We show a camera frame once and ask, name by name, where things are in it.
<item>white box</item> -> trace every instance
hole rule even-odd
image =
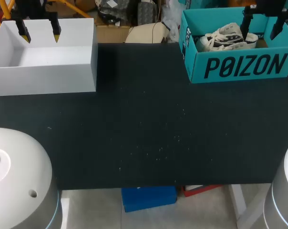
[[[95,92],[96,27],[93,18],[59,19],[56,43],[49,20],[24,20],[27,43],[14,21],[0,27],[0,96]]]

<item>white table leg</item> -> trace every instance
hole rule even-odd
[[[240,185],[229,185],[229,192],[235,211],[236,220],[245,212],[246,203]]]
[[[257,219],[263,214],[264,202],[270,184],[264,184],[248,205],[246,211],[237,220],[238,229],[250,229]]]

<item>white floor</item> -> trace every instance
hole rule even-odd
[[[246,203],[259,185],[242,186]],[[227,186],[192,197],[180,195],[173,205],[125,213],[121,189],[62,192],[62,229],[236,229]],[[259,219],[253,229],[265,229]]]

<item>dark mat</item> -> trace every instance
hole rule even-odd
[[[61,189],[271,182],[288,148],[288,78],[190,84],[178,44],[103,44],[97,87],[0,97]]]

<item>yellow frame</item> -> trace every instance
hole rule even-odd
[[[79,13],[80,15],[82,15],[85,18],[91,18],[91,16],[87,13],[85,13],[84,11],[80,10],[79,8],[77,8],[76,6],[73,6],[72,4],[70,4],[69,2],[67,2],[66,0],[47,0],[47,1],[56,1],[56,2],[61,2],[64,5],[66,5],[67,7],[69,7],[70,9],[76,11],[77,13]],[[3,17],[2,18],[6,18],[6,19],[11,19],[10,16],[10,11],[12,9],[12,7],[15,4],[15,0],[10,0],[9,5],[6,5],[5,0],[0,0],[0,6],[2,8],[3,11]]]

